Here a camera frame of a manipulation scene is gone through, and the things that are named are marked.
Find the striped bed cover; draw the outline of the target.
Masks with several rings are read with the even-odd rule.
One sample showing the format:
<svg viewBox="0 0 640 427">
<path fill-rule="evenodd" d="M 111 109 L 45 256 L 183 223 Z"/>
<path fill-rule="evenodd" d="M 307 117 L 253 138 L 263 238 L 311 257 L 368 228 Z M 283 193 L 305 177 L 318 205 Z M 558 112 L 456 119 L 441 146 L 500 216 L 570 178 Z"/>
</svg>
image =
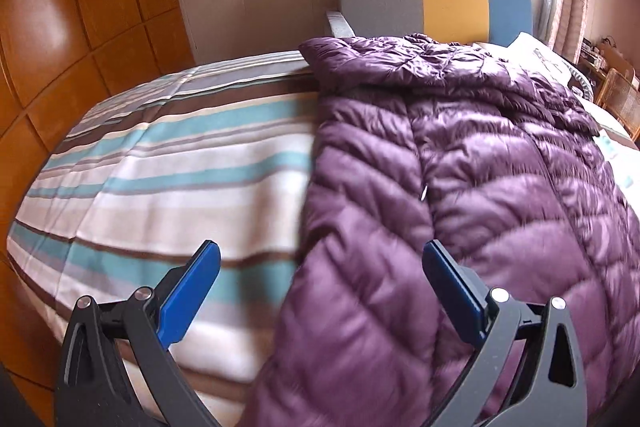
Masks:
<svg viewBox="0 0 640 427">
<path fill-rule="evenodd" d="M 6 241 L 53 335 L 79 297 L 124 299 L 213 241 L 220 272 L 171 354 L 218 421 L 236 424 L 296 268 L 316 114 L 296 51 L 175 72 L 90 109 Z"/>
</svg>

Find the cluttered wooden desk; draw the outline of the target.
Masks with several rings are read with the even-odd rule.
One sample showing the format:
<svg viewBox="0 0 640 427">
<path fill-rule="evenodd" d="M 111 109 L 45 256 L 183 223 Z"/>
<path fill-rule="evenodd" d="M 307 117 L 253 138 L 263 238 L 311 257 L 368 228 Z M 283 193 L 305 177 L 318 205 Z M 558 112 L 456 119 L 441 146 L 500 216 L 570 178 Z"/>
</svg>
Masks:
<svg viewBox="0 0 640 427">
<path fill-rule="evenodd" d="M 611 69 L 615 69 L 616 72 L 630 81 L 632 87 L 639 87 L 634 65 L 620 53 L 612 37 L 604 37 L 597 43 L 583 38 L 578 69 L 591 81 L 594 93 L 600 91 L 606 75 Z"/>
</svg>

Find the wicker wooden chair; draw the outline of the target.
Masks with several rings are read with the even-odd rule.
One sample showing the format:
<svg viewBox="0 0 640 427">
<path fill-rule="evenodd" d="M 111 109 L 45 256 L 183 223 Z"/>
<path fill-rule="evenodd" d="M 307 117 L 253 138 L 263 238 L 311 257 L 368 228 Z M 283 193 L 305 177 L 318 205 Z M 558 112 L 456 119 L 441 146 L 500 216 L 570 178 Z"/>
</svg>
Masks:
<svg viewBox="0 0 640 427">
<path fill-rule="evenodd" d="M 611 68 L 596 95 L 596 104 L 612 114 L 624 127 L 631 140 L 639 140 L 639 89 L 616 69 Z"/>
</svg>

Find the orange wooden wardrobe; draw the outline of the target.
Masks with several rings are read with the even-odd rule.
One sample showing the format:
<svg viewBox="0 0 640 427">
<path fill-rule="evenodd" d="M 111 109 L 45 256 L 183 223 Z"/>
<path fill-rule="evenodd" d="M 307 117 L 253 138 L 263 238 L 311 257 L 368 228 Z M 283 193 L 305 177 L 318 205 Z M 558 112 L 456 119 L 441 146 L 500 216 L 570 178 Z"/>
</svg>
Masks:
<svg viewBox="0 0 640 427">
<path fill-rule="evenodd" d="M 1 224 L 88 109 L 194 63 L 179 0 L 1 0 Z"/>
</svg>

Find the purple quilted down jacket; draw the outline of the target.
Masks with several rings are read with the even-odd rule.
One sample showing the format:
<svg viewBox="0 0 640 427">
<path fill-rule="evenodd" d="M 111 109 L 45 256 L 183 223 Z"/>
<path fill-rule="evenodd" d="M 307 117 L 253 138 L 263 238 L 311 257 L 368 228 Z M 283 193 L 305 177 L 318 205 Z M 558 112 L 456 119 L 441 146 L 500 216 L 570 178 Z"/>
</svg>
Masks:
<svg viewBox="0 0 640 427">
<path fill-rule="evenodd" d="M 422 271 L 437 239 L 520 300 L 562 297 L 599 415 L 639 364 L 639 220 L 570 92 L 479 46 L 315 38 L 299 266 L 244 426 L 417 426 L 469 360 Z"/>
</svg>

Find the white deer print pillow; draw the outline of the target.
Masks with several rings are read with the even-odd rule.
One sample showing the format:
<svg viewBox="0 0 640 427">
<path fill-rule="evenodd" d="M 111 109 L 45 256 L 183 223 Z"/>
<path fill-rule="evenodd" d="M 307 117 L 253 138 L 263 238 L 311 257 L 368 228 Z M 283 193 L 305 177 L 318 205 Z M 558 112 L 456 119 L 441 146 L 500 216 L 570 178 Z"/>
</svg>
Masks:
<svg viewBox="0 0 640 427">
<path fill-rule="evenodd" d="M 565 88 L 570 87 L 573 75 L 565 61 L 532 35 L 521 32 L 506 47 L 506 55 L 529 72 L 543 75 Z"/>
</svg>

